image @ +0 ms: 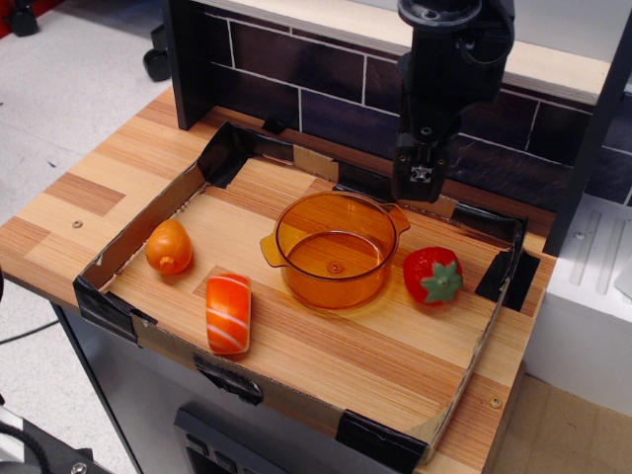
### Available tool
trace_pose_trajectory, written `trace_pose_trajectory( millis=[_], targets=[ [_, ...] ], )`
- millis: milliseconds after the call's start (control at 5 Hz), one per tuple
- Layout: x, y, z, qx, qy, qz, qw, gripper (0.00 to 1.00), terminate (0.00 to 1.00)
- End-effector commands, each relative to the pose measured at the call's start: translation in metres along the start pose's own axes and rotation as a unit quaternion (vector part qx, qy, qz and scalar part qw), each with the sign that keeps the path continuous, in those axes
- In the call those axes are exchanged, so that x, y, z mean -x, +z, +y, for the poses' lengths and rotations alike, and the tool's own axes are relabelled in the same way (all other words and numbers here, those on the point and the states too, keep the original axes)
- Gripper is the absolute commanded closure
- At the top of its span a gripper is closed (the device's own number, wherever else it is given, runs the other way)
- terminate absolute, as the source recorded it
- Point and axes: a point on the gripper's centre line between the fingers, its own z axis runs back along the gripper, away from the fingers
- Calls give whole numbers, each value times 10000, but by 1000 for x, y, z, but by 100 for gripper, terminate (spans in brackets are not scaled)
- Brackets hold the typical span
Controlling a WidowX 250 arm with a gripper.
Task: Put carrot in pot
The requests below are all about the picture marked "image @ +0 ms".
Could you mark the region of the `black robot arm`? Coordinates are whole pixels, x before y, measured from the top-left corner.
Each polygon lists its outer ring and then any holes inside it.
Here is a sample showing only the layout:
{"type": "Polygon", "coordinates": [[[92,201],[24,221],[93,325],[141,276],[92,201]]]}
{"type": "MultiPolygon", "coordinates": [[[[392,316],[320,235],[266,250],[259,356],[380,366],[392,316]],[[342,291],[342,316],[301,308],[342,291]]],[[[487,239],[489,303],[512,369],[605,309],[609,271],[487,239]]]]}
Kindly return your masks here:
{"type": "Polygon", "coordinates": [[[514,4],[401,1],[398,13],[413,36],[397,63],[402,89],[392,196],[435,202],[462,114],[500,92],[514,46],[514,4]]]}

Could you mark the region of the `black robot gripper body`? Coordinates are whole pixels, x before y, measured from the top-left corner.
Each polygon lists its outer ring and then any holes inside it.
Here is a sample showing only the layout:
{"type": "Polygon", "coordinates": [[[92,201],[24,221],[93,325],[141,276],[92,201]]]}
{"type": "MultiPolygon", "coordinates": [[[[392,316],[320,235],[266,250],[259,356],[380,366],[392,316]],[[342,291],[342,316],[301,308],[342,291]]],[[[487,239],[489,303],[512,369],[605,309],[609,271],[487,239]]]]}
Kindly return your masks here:
{"type": "Polygon", "coordinates": [[[402,99],[398,142],[435,146],[455,135],[462,114],[494,101],[506,66],[506,21],[476,20],[446,34],[414,29],[398,67],[402,99]]]}

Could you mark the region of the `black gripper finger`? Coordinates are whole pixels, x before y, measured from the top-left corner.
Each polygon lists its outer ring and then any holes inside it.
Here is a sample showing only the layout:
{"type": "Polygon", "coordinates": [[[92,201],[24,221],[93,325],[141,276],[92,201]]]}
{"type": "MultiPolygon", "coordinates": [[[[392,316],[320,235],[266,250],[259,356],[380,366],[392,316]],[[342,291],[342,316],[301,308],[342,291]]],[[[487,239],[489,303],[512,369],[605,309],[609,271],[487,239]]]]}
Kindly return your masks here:
{"type": "Polygon", "coordinates": [[[423,144],[419,150],[420,165],[423,168],[420,201],[437,201],[443,187],[449,165],[449,145],[447,143],[423,144]]]}
{"type": "Polygon", "coordinates": [[[411,180],[412,168],[417,165],[418,147],[413,133],[399,133],[393,162],[393,196],[397,200],[417,200],[418,186],[411,180]]]}

